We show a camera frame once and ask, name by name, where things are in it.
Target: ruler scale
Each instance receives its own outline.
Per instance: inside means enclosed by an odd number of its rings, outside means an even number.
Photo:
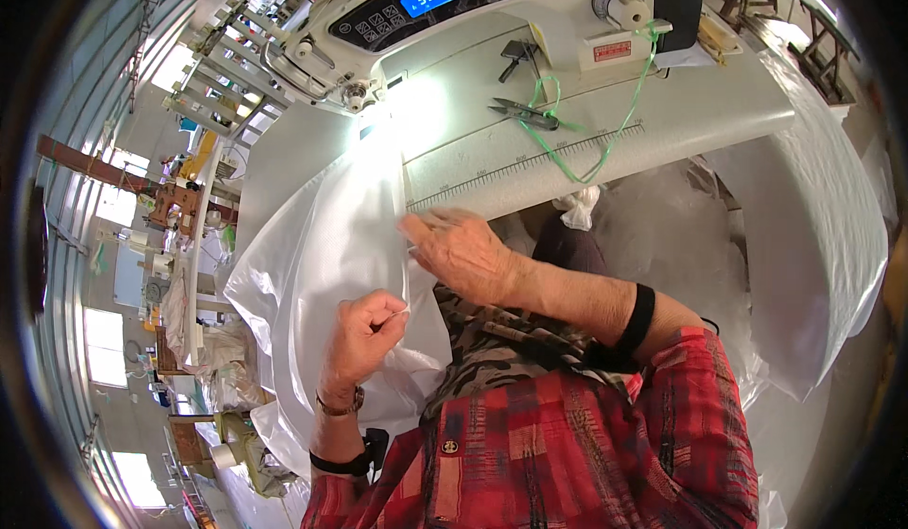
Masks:
[[[553,146],[552,150],[563,158],[569,157],[581,150],[598,149],[599,152],[605,152],[609,141],[615,137],[618,130],[601,129],[599,131],[600,132],[597,135],[587,137],[586,139],[581,139],[572,143],[568,143],[567,141],[557,143]],[[646,133],[646,127],[644,126],[643,120],[637,119],[625,127],[621,132],[620,138],[627,139],[644,133]],[[444,204],[454,196],[463,192],[469,192],[480,186],[501,181],[506,177],[517,175],[521,172],[526,172],[538,167],[548,166],[550,164],[553,164],[551,157],[545,150],[534,155],[517,156],[513,162],[503,167],[491,171],[477,171],[476,176],[466,181],[442,183],[438,187],[438,191],[434,194],[430,194],[420,199],[408,199],[407,210],[410,212],[423,211],[432,208],[433,206]]]

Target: woman's right hand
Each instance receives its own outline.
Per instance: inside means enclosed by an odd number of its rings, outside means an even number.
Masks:
[[[465,209],[408,214],[398,228],[416,246],[411,253],[425,270],[476,305],[507,305],[529,262]]]

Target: wrist watch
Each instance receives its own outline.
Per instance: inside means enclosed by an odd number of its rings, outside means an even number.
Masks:
[[[362,401],[366,397],[366,392],[363,391],[362,387],[357,386],[356,391],[353,393],[353,403],[347,408],[337,409],[333,407],[328,407],[324,404],[322,396],[319,395],[319,390],[315,390],[315,405],[327,416],[344,416],[349,415],[350,413],[356,413],[359,408],[362,407]]]

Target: hand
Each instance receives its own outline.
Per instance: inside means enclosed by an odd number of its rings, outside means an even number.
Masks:
[[[508,249],[486,221],[465,209],[408,214],[398,229],[425,270],[477,305],[506,305],[527,258]]]
[[[384,289],[338,305],[337,322],[325,352],[319,397],[332,408],[353,403],[357,385],[374,372],[403,338],[407,303]]]

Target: yellow object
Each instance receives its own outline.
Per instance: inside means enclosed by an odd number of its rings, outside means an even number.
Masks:
[[[217,133],[210,130],[206,131],[201,137],[198,152],[183,163],[183,167],[180,169],[180,174],[178,176],[181,179],[194,181],[195,178],[199,176],[201,167],[204,166],[205,161],[208,160],[208,156],[211,154],[211,150],[214,149],[214,143],[217,142],[217,140]]]

